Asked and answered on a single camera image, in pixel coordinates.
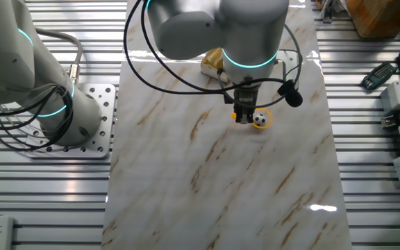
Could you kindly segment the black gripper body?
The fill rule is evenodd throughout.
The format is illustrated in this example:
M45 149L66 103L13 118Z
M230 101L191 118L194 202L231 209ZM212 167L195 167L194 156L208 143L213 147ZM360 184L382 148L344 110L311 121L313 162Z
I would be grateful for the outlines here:
M234 100L237 105L255 107L257 104L259 87L241 87L234 90Z

